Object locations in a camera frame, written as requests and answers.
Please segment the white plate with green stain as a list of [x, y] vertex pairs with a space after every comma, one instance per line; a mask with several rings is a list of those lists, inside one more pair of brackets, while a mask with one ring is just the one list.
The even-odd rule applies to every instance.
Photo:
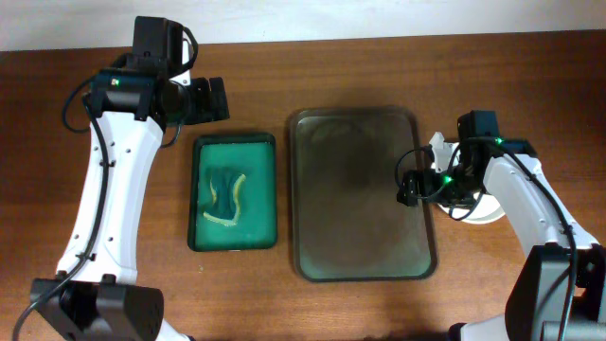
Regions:
[[437, 206], [452, 219], [466, 224], [489, 224], [505, 216], [496, 198], [492, 195], [477, 191], [472, 194], [469, 206], [450, 208], [442, 204]]

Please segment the green yellow sponge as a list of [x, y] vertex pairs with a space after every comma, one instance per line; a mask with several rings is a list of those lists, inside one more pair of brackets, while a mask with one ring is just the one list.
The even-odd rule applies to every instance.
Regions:
[[241, 216], [241, 186], [246, 175], [229, 168], [209, 171], [209, 189], [212, 202], [203, 216], [212, 223], [235, 226]]

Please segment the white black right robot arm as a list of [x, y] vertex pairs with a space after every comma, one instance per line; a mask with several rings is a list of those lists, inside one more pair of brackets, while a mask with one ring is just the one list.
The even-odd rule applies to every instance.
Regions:
[[501, 135], [493, 111], [457, 121], [458, 140], [441, 134], [421, 147], [432, 164], [395, 168], [397, 200], [462, 210], [467, 221], [493, 198], [526, 255], [504, 312], [454, 324], [450, 340], [602, 340], [605, 337], [605, 247], [567, 210], [548, 183], [531, 144]]

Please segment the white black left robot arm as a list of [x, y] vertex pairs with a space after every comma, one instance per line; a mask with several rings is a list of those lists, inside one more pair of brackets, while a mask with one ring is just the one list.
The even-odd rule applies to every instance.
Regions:
[[167, 128], [229, 116], [223, 81], [189, 75], [197, 55], [188, 27], [139, 16], [131, 51], [76, 89], [91, 135], [80, 207], [54, 278], [33, 281], [28, 307], [66, 340], [182, 338], [162, 292], [136, 282], [136, 241]]

